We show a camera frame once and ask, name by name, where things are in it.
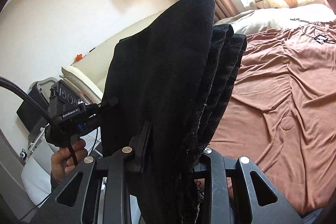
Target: black garment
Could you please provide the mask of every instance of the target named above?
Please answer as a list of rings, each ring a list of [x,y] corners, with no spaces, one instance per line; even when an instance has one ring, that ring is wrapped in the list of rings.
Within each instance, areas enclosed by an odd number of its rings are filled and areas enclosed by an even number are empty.
[[[214,0],[180,0],[115,47],[103,100],[103,155],[152,122],[151,154],[137,200],[146,224],[195,223],[198,192],[189,171],[211,140],[231,97],[246,37],[213,26]]]

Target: metal screw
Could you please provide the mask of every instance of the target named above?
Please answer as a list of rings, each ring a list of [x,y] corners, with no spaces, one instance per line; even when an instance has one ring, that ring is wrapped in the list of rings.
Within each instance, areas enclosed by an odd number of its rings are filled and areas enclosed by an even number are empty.
[[[131,153],[132,152],[132,148],[130,146],[125,146],[122,151],[124,153]]]
[[[245,156],[240,157],[239,160],[242,164],[248,164],[250,162],[250,159],[248,157],[245,157]]]
[[[212,149],[210,147],[205,148],[203,151],[204,154],[210,154],[211,152],[212,152]]]
[[[93,162],[93,157],[91,157],[91,156],[86,157],[86,158],[84,159],[84,162],[85,162],[86,164],[90,164],[91,162]]]

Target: folded black corduroy pants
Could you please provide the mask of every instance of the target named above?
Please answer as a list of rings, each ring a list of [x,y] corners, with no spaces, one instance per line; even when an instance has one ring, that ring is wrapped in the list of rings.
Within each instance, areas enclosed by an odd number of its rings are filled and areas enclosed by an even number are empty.
[[[246,37],[213,25],[214,0],[180,0],[115,47],[104,99],[103,155],[127,146],[152,123],[150,157],[138,182],[146,224],[195,223],[199,199],[189,171],[224,114]]]

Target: bed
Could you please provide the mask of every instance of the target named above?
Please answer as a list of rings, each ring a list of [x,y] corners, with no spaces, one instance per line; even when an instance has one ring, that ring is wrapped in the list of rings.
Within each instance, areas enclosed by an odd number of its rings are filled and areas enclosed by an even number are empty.
[[[302,216],[324,207],[336,188],[336,45],[303,33],[336,40],[336,16],[311,14],[324,6],[316,5],[295,8],[300,20],[288,13],[272,22],[257,10],[218,22],[247,34],[248,45],[210,147],[250,157]],[[327,23],[315,29],[306,21]]]

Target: circular patch on blanket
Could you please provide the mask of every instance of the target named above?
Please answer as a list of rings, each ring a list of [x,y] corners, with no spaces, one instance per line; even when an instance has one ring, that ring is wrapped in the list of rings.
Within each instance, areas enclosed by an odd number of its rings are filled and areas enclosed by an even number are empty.
[[[294,119],[293,117],[290,116],[284,117],[280,122],[280,127],[285,131],[292,129],[293,126],[294,126]]]

